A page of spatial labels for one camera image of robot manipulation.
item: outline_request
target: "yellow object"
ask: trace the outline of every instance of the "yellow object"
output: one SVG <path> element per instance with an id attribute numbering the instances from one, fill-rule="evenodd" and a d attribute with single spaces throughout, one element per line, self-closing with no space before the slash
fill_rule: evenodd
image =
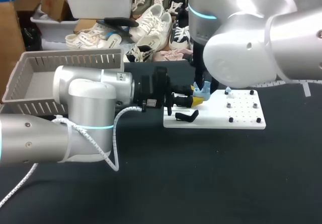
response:
<path id="1" fill-rule="evenodd" d="M 205 99 L 203 97 L 193 97 L 193 102 L 192 102 L 191 107 L 195 107 L 195 106 L 202 104 L 204 100 Z"/>

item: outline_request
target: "black table surface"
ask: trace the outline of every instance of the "black table surface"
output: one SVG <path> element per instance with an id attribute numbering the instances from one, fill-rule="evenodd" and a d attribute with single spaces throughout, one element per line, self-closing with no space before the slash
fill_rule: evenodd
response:
<path id="1" fill-rule="evenodd" d="M 166 65 L 131 63 L 135 79 Z M 322 223 L 322 86 L 258 89 L 265 130 L 165 129 L 163 111 L 124 115 L 120 171 L 105 162 L 40 164 L 0 209 L 1 224 Z M 30 165 L 0 168 L 0 199 Z"/>

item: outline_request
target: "gray bin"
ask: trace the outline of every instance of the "gray bin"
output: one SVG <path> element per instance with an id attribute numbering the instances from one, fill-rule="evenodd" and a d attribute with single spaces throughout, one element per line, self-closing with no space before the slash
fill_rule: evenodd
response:
<path id="1" fill-rule="evenodd" d="M 2 99 L 14 113 L 34 116 L 67 114 L 67 106 L 54 101 L 52 85 L 60 65 L 124 72 L 121 49 L 25 52 L 12 71 Z"/>

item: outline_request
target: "cable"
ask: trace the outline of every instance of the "cable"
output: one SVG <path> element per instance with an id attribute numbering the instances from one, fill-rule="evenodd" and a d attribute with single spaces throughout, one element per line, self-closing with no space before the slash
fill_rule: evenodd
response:
<path id="1" fill-rule="evenodd" d="M 114 171 L 118 171 L 119 170 L 119 158 L 117 155 L 117 145 L 116 145 L 116 126 L 118 123 L 118 120 L 120 119 L 120 117 L 129 111 L 136 111 L 136 112 L 141 112 L 142 108 L 140 107 L 128 107 L 123 109 L 122 111 L 120 111 L 115 119 L 114 119 L 114 127 L 113 127 L 113 150 L 114 150 L 114 158 L 115 158 L 115 165 L 112 163 L 112 161 L 109 159 L 109 157 L 104 153 L 104 151 L 100 148 L 100 146 L 98 146 L 98 144 L 95 142 L 94 139 L 92 139 L 92 137 L 86 132 L 85 129 L 79 127 L 77 124 L 69 121 L 67 118 L 56 118 L 54 120 L 52 120 L 52 122 L 54 123 L 64 123 L 67 126 L 71 126 L 72 128 L 74 128 L 77 132 L 79 132 L 80 134 L 82 134 L 99 152 L 99 154 L 103 157 L 103 159 L 107 162 L 107 164 L 114 170 Z M 33 174 L 33 172 L 36 170 L 38 164 L 34 164 L 31 169 L 29 170 L 28 174 L 19 182 L 18 185 L 16 185 L 16 187 L 10 191 L 10 193 L 8 195 L 6 195 L 6 197 L 0 202 L 0 208 L 10 199 L 10 197 L 12 197 L 19 189 L 20 187 L 29 179 L 29 177 Z"/>
<path id="2" fill-rule="evenodd" d="M 291 84 L 304 84 L 304 83 L 315 83 L 315 84 L 322 84 L 322 81 L 318 81 L 318 80 L 292 80 L 290 82 Z M 264 82 L 261 84 L 257 84 L 254 85 L 252 87 L 256 87 L 256 88 L 263 88 L 263 87 L 275 87 L 275 86 L 281 86 L 281 85 L 285 85 L 288 84 L 288 82 L 285 81 L 272 81 L 272 82 Z"/>
<path id="3" fill-rule="evenodd" d="M 18 185 L 13 188 L 12 191 L 9 192 L 8 195 L 0 202 L 0 208 L 6 203 L 7 200 L 10 199 L 11 196 L 13 196 L 19 189 L 20 187 L 29 179 L 29 177 L 32 175 L 32 173 L 35 171 L 37 168 L 38 164 L 33 164 L 31 169 L 29 170 L 28 174 L 19 182 Z"/>

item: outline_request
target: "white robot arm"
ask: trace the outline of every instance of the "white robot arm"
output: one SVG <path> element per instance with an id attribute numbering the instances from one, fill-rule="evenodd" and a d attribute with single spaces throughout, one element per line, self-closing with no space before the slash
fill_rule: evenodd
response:
<path id="1" fill-rule="evenodd" d="M 322 9 L 297 12 L 293 0 L 189 3 L 199 86 L 206 69 L 220 83 L 235 88 L 276 79 L 322 79 Z"/>

